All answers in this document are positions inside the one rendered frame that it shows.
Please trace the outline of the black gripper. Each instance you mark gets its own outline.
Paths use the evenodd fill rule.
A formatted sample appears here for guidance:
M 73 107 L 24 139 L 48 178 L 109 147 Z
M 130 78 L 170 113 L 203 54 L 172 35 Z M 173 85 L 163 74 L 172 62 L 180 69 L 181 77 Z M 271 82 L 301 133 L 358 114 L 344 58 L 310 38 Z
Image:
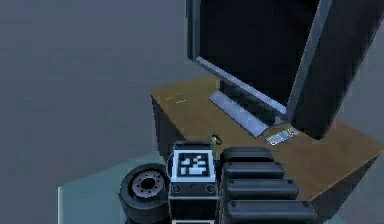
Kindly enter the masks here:
M 131 170 L 118 193 L 125 224 L 170 224 L 168 185 L 163 164 L 147 163 Z

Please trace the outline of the brown wooden stand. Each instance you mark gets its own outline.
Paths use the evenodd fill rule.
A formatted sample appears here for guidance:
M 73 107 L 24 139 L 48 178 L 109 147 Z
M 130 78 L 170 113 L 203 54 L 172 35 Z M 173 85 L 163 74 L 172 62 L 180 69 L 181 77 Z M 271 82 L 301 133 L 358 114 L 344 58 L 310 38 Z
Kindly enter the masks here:
M 214 135 L 222 140 L 216 153 L 235 146 L 266 147 L 266 138 L 287 129 L 274 126 L 259 137 L 251 136 L 214 105 L 209 97 L 218 81 L 212 76 L 155 87 L 151 90 L 159 151 L 167 156 L 176 141 L 207 142 Z M 300 133 L 271 148 L 288 178 L 296 181 L 298 198 L 312 203 L 316 224 L 336 214 L 382 152 L 374 139 L 334 121 L 327 135 L 314 140 Z

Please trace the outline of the black television set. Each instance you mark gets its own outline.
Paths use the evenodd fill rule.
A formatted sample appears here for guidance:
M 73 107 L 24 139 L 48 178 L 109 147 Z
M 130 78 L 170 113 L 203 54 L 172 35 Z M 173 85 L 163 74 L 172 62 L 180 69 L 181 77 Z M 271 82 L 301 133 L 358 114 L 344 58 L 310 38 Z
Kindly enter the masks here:
M 384 0 L 186 0 L 187 57 L 253 136 L 328 132 L 381 22 Z

